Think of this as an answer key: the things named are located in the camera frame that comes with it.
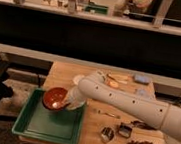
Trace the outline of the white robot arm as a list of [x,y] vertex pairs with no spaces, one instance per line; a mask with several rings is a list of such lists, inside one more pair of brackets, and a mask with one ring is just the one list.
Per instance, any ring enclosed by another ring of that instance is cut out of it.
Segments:
[[180,107],[113,89],[105,84],[105,77],[104,73],[98,70],[81,76],[77,85],[67,92],[65,102],[68,108],[74,110],[85,104],[87,99],[95,99],[131,114],[181,143]]

